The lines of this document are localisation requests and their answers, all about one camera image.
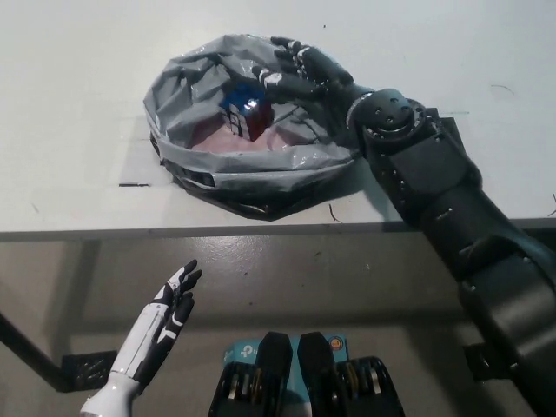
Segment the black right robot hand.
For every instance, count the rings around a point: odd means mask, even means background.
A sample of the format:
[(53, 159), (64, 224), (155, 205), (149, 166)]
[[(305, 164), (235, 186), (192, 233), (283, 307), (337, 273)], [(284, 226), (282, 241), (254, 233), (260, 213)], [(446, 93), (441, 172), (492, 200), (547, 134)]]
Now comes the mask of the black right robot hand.
[(266, 95), (276, 101), (325, 101), (347, 114), (352, 104), (373, 90), (357, 84), (332, 57), (299, 40), (272, 36), (276, 69), (254, 66), (252, 73)]

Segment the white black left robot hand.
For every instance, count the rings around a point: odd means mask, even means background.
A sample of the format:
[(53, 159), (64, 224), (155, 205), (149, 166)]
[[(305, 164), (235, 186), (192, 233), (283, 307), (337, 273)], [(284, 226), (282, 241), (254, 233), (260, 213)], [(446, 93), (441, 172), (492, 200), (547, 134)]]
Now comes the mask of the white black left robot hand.
[(178, 269), (139, 314), (110, 372), (145, 388), (174, 346), (195, 305), (192, 288), (202, 277), (193, 260)]

